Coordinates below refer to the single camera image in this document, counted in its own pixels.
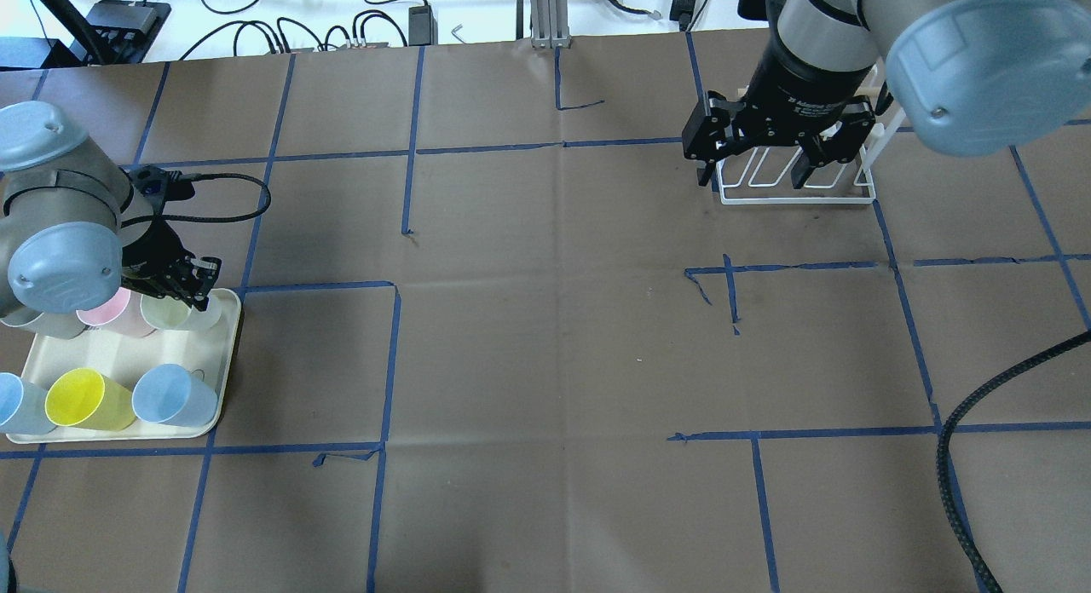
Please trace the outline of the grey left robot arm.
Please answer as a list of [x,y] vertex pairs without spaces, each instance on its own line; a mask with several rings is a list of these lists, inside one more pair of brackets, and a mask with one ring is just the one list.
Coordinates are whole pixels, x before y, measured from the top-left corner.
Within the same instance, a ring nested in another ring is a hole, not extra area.
[[3,108],[1,150],[3,317],[97,308],[120,289],[207,308],[221,262],[185,249],[165,211],[194,196],[190,178],[122,169],[47,101]]

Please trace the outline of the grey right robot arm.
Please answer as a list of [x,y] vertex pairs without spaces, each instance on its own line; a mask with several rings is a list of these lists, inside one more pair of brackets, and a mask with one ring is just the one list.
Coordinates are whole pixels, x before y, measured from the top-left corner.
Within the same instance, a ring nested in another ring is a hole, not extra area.
[[710,90],[682,132],[709,184],[726,158],[798,147],[794,187],[858,157],[887,101],[925,147],[982,157],[1088,107],[1088,0],[739,0],[769,26],[747,92]]

